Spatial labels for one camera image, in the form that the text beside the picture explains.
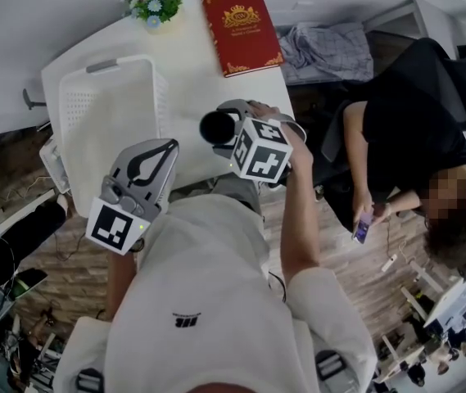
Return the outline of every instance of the black chair backrest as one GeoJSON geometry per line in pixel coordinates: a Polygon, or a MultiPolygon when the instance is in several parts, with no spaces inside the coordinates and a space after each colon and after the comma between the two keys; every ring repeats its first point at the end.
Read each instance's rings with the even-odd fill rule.
{"type": "Polygon", "coordinates": [[[394,93],[401,92],[399,84],[424,92],[440,103],[462,130],[466,130],[466,58],[451,60],[437,41],[421,38],[358,91],[364,93],[369,88],[389,84],[395,86],[391,89],[394,93]]]}

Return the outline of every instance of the small plant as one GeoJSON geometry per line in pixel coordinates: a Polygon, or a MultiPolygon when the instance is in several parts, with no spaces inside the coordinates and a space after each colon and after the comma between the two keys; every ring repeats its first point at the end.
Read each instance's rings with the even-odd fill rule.
{"type": "Polygon", "coordinates": [[[158,28],[162,23],[178,13],[183,0],[125,0],[129,4],[127,15],[134,19],[140,18],[147,22],[152,29],[158,28]]]}

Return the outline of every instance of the black and white marker cube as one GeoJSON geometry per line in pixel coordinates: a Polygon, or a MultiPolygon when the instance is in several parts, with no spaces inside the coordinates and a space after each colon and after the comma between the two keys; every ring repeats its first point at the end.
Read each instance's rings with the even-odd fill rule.
{"type": "Polygon", "coordinates": [[[292,146],[278,121],[245,118],[233,149],[231,165],[240,178],[275,183],[291,153],[292,146]]]}

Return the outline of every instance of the smartphone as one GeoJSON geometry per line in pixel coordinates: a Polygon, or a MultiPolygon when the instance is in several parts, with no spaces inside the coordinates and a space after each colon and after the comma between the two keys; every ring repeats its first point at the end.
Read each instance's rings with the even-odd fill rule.
{"type": "Polygon", "coordinates": [[[367,232],[369,227],[373,222],[373,213],[362,213],[360,215],[360,221],[353,232],[353,239],[358,240],[360,243],[364,244],[367,232]]]}
{"type": "Polygon", "coordinates": [[[46,277],[47,274],[44,271],[34,268],[26,269],[25,271],[18,273],[12,283],[12,299],[17,300],[24,296],[33,288],[38,286],[46,277]]]}

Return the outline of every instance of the plaid cloth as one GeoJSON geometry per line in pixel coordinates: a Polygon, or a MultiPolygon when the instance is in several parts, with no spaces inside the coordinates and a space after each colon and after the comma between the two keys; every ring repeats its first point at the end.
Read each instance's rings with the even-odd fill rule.
{"type": "Polygon", "coordinates": [[[373,58],[361,23],[329,27],[299,23],[279,42],[287,84],[373,78],[373,58]]]}

